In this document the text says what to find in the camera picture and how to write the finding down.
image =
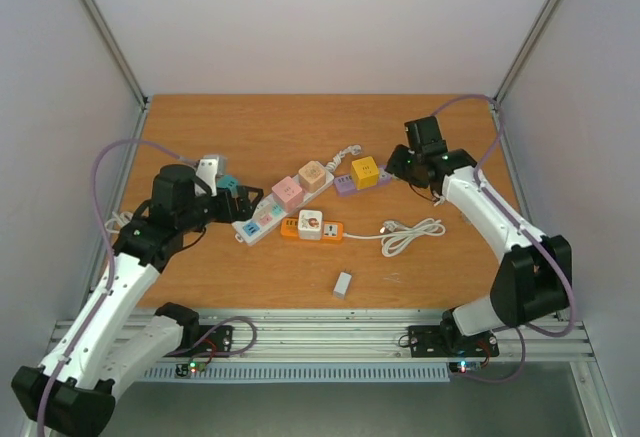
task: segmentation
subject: metal floor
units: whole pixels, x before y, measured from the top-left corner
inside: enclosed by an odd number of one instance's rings
[[[496,364],[496,375],[511,364]],[[531,363],[515,382],[136,383],[106,437],[507,437],[591,435],[568,363]]]

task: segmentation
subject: electrical cable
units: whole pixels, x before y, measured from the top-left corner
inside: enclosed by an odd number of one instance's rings
[[[421,220],[413,227],[407,227],[396,220],[386,220],[380,229],[380,235],[354,235],[345,232],[343,236],[360,240],[381,239],[382,255],[395,257],[418,237],[440,237],[445,234],[446,230],[440,220],[432,218]]]
[[[131,222],[133,218],[133,212],[125,210],[124,212],[111,212],[112,217],[104,223],[105,229],[110,234],[119,234],[119,229],[114,229],[112,226],[117,225],[120,229]]]
[[[204,364],[204,368],[207,368],[207,365],[209,365],[211,363],[211,361],[213,360],[213,356],[216,353],[217,347],[216,344],[214,344],[213,342],[211,342],[209,339],[205,339],[204,340],[205,344],[209,344],[211,346],[211,354],[209,355],[209,360],[207,360],[207,362]]]
[[[100,307],[102,307],[102,304],[106,300],[107,296],[109,295],[109,292],[111,291],[111,288],[113,287],[113,283],[115,280],[115,255],[113,253],[113,249],[111,248],[109,233],[107,232],[107,229],[104,226],[104,221],[102,219],[102,211],[100,210],[100,204],[98,203],[97,176],[98,176],[98,168],[100,166],[100,163],[102,162],[102,159],[113,149],[120,147],[122,145],[128,145],[128,144],[148,145],[188,165],[192,165],[192,166],[197,165],[197,162],[189,160],[186,157],[183,157],[180,154],[177,154],[160,144],[151,142],[149,140],[142,140],[142,139],[116,140],[115,142],[112,142],[111,144],[104,147],[98,153],[96,159],[93,161],[93,165],[91,166],[91,201],[93,206],[93,214],[96,221],[98,222],[98,228],[100,229],[100,236],[102,238],[102,242],[107,247],[108,277],[107,277],[107,282],[105,284],[105,292],[100,294],[93,308],[89,311],[84,321],[80,324],[78,331],[75,333],[73,337],[71,337],[69,345],[67,345],[64,352],[59,357],[60,360],[58,364],[54,367],[53,371],[51,372],[51,375],[49,376],[49,380],[47,380],[47,383],[44,386],[44,390],[42,391],[42,397],[40,397],[40,403],[38,405],[38,414],[36,419],[38,437],[45,437],[45,429],[44,429],[45,412],[47,409],[47,403],[49,402],[49,396],[51,394],[51,390],[53,389],[53,385],[58,379],[58,376],[62,372],[62,369],[64,368],[64,366],[69,362],[69,359],[71,354],[73,353],[73,350],[75,349],[76,345],[78,344],[78,342],[84,335],[85,331],[89,327],[89,324],[93,321],[94,317],[100,310]]]
[[[487,151],[484,153],[484,155],[480,158],[480,160],[478,161],[478,164],[473,170],[473,178],[476,182],[476,185],[478,185],[478,187],[482,190],[482,193],[487,196],[487,198],[509,220],[509,222],[511,222],[511,224],[513,224],[516,228],[519,229],[518,231],[522,235],[524,235],[524,237],[531,243],[531,245],[533,245],[535,249],[538,252],[540,252],[540,255],[542,255],[542,257],[544,257],[544,259],[549,263],[553,271],[556,273],[556,275],[560,279],[560,282],[562,283],[562,287],[564,288],[564,291],[567,294],[567,300],[569,301],[569,322],[567,323],[567,326],[560,332],[550,332],[534,324],[526,324],[526,325],[530,329],[535,330],[536,332],[542,335],[546,335],[547,337],[564,337],[565,335],[568,335],[569,333],[571,333],[571,331],[575,327],[575,322],[576,322],[575,296],[573,295],[573,289],[571,288],[569,279],[567,279],[567,276],[564,274],[564,272],[562,271],[558,263],[551,256],[551,254],[549,254],[549,252],[542,246],[542,244],[538,242],[535,239],[535,237],[533,237],[533,235],[531,235],[531,233],[526,228],[524,228],[521,225],[521,223],[513,215],[511,215],[511,213],[506,209],[504,205],[502,205],[500,200],[493,194],[493,192],[488,190],[486,186],[481,185],[482,179],[480,176],[480,171],[482,170],[482,167],[487,162],[487,160],[489,159],[491,154],[494,152],[494,150],[498,148],[498,145],[500,144],[500,141],[502,140],[502,137],[504,136],[504,133],[505,133],[504,114],[503,114],[502,106],[495,99],[492,99],[491,97],[487,97],[484,94],[465,94],[445,102],[440,107],[438,107],[435,111],[433,111],[431,115],[437,116],[440,112],[442,112],[444,109],[446,109],[450,105],[455,104],[456,102],[460,102],[462,100],[484,100],[488,102],[490,105],[493,105],[496,111],[498,122],[500,124],[496,138],[493,140],[493,142],[491,143]]]
[[[362,147],[358,144],[350,145],[346,149],[341,150],[336,155],[333,156],[331,162],[328,162],[327,165],[324,166],[327,169],[327,172],[334,173],[338,166],[342,163],[342,159],[344,159],[347,154],[352,155],[360,155],[362,153]]]
[[[482,382],[484,384],[506,384],[507,382],[513,382],[514,380],[516,380],[518,377],[520,377],[520,374],[524,370],[524,363],[526,360],[527,349],[526,349],[526,344],[524,342],[524,336],[522,335],[522,332],[520,332],[520,329],[518,329],[517,327],[514,327],[513,330],[515,330],[518,333],[518,337],[520,338],[522,355],[520,357],[520,363],[518,365],[518,368],[511,375],[508,375],[507,377],[503,377],[500,379],[486,379],[484,377],[479,377],[477,375],[472,375],[470,373],[460,373],[460,372],[456,372],[452,375],[464,377],[465,379],[469,379],[469,380],[475,380],[476,382]]]
[[[433,197],[427,197],[426,195],[422,195],[420,192],[416,190],[413,184],[409,184],[409,188],[413,190],[413,193],[416,194],[418,197],[422,197],[423,199],[428,200],[429,202],[433,202]]]
[[[234,355],[244,354],[246,351],[248,351],[254,345],[256,345],[256,342],[258,341],[258,328],[255,326],[253,321],[251,319],[249,319],[248,317],[243,317],[243,316],[240,316],[240,315],[236,315],[235,317],[229,317],[228,319],[224,319],[224,320],[218,322],[216,325],[214,325],[209,330],[207,330],[204,333],[204,335],[202,337],[200,337],[196,341],[196,343],[193,344],[191,347],[186,348],[186,349],[178,349],[178,350],[174,350],[173,352],[169,352],[167,354],[167,357],[175,357],[177,355],[181,355],[181,354],[184,354],[185,352],[189,352],[190,350],[195,349],[198,345],[200,345],[202,342],[204,342],[207,339],[207,337],[209,337],[213,332],[218,330],[223,325],[226,325],[226,324],[231,323],[231,322],[244,322],[245,324],[247,324],[251,328],[251,334],[252,334],[251,335],[251,340],[242,349],[231,350],[229,352],[216,352],[216,355],[219,355],[220,357],[231,357],[231,356],[234,356]]]
[[[401,344],[400,341],[402,339],[407,339],[407,343],[406,344]],[[401,349],[408,349],[409,347],[411,347],[411,341],[409,340],[409,334],[404,334],[404,335],[400,336],[400,338],[398,339],[398,347],[400,347]]]
[[[413,184],[409,184],[409,188],[411,190],[413,190],[413,192],[418,196],[418,197],[422,197],[425,200],[428,200],[429,202],[433,203],[434,207],[439,206],[440,204],[443,204],[445,202],[445,198],[443,196],[436,196],[436,195],[432,195],[432,197],[427,197],[426,195],[421,194],[420,192],[418,192],[416,190],[416,188],[413,186]]]
[[[487,345],[481,340],[477,342],[477,345],[484,351],[485,359],[484,359],[484,362],[480,364],[480,367],[484,368],[487,365],[489,365],[489,361],[491,360],[491,352],[489,351],[489,348],[487,347]]]
[[[184,252],[185,250],[190,249],[191,247],[193,247],[194,245],[196,245],[198,242],[200,242],[202,240],[202,238],[205,236],[205,234],[207,233],[207,228],[203,227],[202,231],[200,232],[200,236],[194,240],[193,242],[191,242],[189,245],[181,248],[178,252],[176,252],[174,255],[179,254],[180,252]]]

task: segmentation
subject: small white block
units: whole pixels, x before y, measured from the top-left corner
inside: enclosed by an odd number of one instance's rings
[[[304,240],[322,239],[322,212],[301,210],[298,215],[298,237]]]
[[[204,180],[205,184],[211,187],[213,195],[216,195],[216,176],[218,175],[218,164],[220,163],[220,158],[221,156],[219,155],[205,155],[198,162],[198,168],[196,169],[196,177],[200,177]],[[205,193],[204,189],[201,189],[198,184],[194,185],[197,196]]]
[[[339,299],[344,299],[347,295],[347,289],[349,288],[350,283],[351,274],[340,272],[340,275],[338,276],[338,282],[336,282],[336,286],[333,288],[333,295],[335,297],[338,297]]]

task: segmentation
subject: white power strip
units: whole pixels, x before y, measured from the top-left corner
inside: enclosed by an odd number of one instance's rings
[[[300,184],[298,175],[292,177],[296,184]],[[273,193],[266,196],[260,201],[256,207],[256,211],[253,213],[251,220],[245,220],[244,222],[234,222],[231,224],[235,229],[236,240],[238,242],[245,242],[247,245],[253,245],[269,234],[272,230],[280,226],[280,222],[285,217],[297,212],[318,195],[324,192],[333,183],[333,174],[329,171],[325,172],[326,181],[315,192],[305,192],[302,204],[293,209],[289,213],[285,213],[284,209],[280,207],[273,199]]]

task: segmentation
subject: black mounting plate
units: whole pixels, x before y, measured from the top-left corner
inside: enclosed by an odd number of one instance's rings
[[[207,331],[213,327],[213,325],[200,325],[200,330],[198,331],[198,339],[200,339]],[[207,336],[207,340],[213,342],[216,346],[218,352],[229,352],[231,350],[231,346],[233,344],[233,327],[231,325],[223,325],[219,329],[211,332]],[[210,345],[206,342],[202,342],[197,347],[194,347],[188,352],[184,354],[180,354],[179,357],[192,357],[196,354],[202,354],[208,352]],[[214,354],[214,358],[221,358],[223,356],[217,356]]]
[[[492,345],[489,342],[493,335],[491,332],[479,334],[470,345],[460,347],[458,353],[451,353],[445,347],[439,325],[412,325],[407,330],[411,357],[486,357],[485,351],[478,346],[478,341],[485,344],[491,357],[500,355],[498,343]]]

